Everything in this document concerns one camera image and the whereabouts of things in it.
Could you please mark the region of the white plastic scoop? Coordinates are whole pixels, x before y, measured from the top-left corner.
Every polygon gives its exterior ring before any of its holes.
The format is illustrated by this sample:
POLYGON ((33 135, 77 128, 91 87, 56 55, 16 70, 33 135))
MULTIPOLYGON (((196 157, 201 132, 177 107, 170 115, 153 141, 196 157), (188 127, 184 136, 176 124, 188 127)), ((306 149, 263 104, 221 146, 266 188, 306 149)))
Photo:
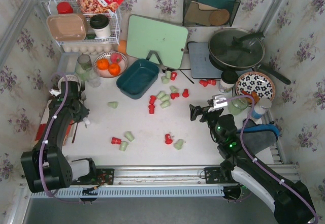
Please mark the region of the white plastic scoop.
POLYGON ((89 125, 91 125, 91 122, 90 122, 90 120, 89 120, 87 117, 84 117, 84 118, 83 118, 83 122, 84 122, 86 128, 87 128, 89 125))

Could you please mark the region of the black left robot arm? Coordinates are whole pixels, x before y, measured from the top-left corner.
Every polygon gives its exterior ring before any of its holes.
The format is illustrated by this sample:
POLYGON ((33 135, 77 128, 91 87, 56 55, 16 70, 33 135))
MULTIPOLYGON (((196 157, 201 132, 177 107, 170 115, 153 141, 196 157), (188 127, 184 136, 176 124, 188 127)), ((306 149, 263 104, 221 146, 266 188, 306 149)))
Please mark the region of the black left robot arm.
POLYGON ((61 83, 61 94, 49 104, 49 118, 40 140, 21 156, 32 193, 67 188, 77 179, 91 181, 96 176, 96 166, 91 158, 69 163, 62 153, 69 126, 81 123, 89 115, 89 109, 81 102, 79 87, 76 81, 61 83))

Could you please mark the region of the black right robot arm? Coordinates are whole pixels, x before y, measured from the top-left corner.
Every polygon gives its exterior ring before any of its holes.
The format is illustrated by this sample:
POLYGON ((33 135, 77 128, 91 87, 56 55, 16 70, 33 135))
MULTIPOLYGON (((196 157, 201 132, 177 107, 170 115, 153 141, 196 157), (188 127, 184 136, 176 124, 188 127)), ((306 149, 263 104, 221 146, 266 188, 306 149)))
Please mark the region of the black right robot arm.
POLYGON ((249 150, 237 134, 234 116, 222 109, 190 105, 190 120, 201 116, 224 159, 220 171, 226 181, 247 187, 273 212, 278 223, 318 223, 309 190, 301 181, 292 182, 276 173, 249 150))

